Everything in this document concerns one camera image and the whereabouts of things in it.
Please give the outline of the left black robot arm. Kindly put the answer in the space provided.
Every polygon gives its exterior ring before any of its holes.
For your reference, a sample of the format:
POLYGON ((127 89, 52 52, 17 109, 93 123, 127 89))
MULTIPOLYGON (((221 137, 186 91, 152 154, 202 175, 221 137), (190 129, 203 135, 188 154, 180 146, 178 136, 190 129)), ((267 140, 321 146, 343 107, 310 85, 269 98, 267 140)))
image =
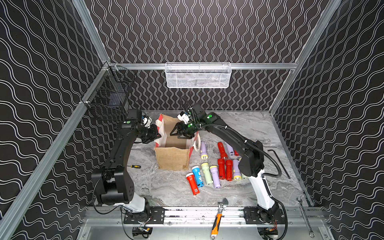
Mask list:
POLYGON ((128 160, 134 144, 148 144, 160 137, 155 124, 134 120, 120 124, 109 157, 91 175, 94 207, 114 206, 132 214, 148 211, 148 201, 135 193, 134 181, 128 172, 128 160))

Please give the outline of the purple flashlight yellow rim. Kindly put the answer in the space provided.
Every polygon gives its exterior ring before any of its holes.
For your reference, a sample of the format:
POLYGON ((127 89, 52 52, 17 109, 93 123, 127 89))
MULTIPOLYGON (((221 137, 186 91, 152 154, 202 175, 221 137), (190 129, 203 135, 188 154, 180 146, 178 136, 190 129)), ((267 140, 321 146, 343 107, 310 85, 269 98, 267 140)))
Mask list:
POLYGON ((229 145, 228 143, 226 143, 226 146, 227 146, 227 150, 228 150, 229 155, 234 156, 235 151, 234 151, 233 147, 231 145, 229 145))

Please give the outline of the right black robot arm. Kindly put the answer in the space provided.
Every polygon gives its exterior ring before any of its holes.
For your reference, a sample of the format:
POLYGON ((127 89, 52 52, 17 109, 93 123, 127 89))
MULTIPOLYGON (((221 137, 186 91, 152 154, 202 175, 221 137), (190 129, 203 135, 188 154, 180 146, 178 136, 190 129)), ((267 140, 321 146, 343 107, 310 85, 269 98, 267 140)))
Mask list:
POLYGON ((250 179, 257 195, 259 218, 263 223, 275 221, 279 211, 280 216, 288 223, 287 210, 284 204, 277 200, 267 183, 266 177, 280 178, 282 169, 278 163, 266 152, 259 141, 252 141, 231 128, 216 113, 197 112, 190 109, 181 112, 180 117, 187 116, 188 121, 176 123, 170 135, 179 139, 192 139, 195 133, 207 131, 228 143, 241 157, 239 170, 250 179))

